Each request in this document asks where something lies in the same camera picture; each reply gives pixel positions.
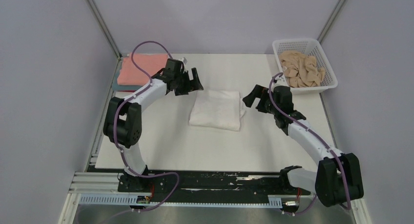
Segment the white t-shirt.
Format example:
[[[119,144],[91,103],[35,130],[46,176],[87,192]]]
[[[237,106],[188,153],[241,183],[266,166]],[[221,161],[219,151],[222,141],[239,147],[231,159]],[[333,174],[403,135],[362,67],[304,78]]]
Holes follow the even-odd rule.
[[[245,105],[238,91],[198,91],[189,116],[189,124],[240,131],[241,119],[245,112]]]

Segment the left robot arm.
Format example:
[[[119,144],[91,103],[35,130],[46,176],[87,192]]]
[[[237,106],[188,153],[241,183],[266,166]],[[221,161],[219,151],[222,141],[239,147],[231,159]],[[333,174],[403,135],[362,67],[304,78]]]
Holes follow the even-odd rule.
[[[138,145],[143,133],[143,112],[170,92],[181,96],[203,90],[197,69],[186,70],[182,60],[168,58],[156,74],[144,74],[149,81],[139,90],[124,98],[111,98],[103,126],[103,134],[120,152],[124,171],[132,176],[130,184],[138,192],[149,186],[147,165]]]

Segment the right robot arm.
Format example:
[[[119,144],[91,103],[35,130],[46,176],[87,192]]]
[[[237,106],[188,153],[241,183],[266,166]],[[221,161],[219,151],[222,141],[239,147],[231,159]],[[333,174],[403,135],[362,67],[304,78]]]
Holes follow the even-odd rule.
[[[272,90],[256,85],[242,101],[252,107],[258,99],[257,111],[271,114],[276,126],[296,141],[313,159],[317,171],[301,166],[282,169],[279,187],[284,193],[297,188],[314,193],[325,207],[349,204],[364,196],[360,162],[353,153],[343,153],[330,146],[315,130],[307,118],[294,108],[292,92],[287,86]]]

